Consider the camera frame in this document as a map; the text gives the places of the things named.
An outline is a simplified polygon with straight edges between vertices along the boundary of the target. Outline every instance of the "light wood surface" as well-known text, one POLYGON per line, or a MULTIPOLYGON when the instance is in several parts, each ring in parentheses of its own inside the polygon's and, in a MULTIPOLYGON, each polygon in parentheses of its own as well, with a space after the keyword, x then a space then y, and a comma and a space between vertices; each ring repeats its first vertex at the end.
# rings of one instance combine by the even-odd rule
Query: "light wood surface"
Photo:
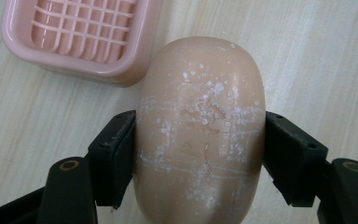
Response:
MULTIPOLYGON (((5 1, 0 0, 0 22, 5 1)), ((154 54, 180 37, 225 38, 255 58, 267 110, 358 160, 358 1, 166 0, 154 54)), ((115 114, 135 109, 142 81, 117 88, 61 76, 12 55, 0 37, 0 205, 44 186, 48 168, 88 145, 115 114)), ((242 223, 318 223, 313 208, 286 206, 263 169, 242 223)), ((145 223, 129 186, 100 223, 145 223)))

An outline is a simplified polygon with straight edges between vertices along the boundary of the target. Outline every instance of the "wooden table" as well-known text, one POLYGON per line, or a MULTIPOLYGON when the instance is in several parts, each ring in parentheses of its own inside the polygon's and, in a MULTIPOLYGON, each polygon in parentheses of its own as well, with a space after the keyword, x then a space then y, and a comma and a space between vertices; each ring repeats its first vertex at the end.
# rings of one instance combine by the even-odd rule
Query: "wooden table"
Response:
MULTIPOLYGON (((0 22, 5 1, 0 1, 0 22)), ((225 38, 247 49, 264 80, 267 110, 358 160, 358 1, 165 1, 154 55, 185 36, 225 38)), ((84 156, 115 114, 135 109, 142 81, 122 89, 46 71, 12 55, 0 37, 0 205, 44 186, 48 168, 84 156)), ((263 169, 242 223, 318 223, 286 206, 263 169)), ((129 186, 100 223, 145 223, 129 186)))

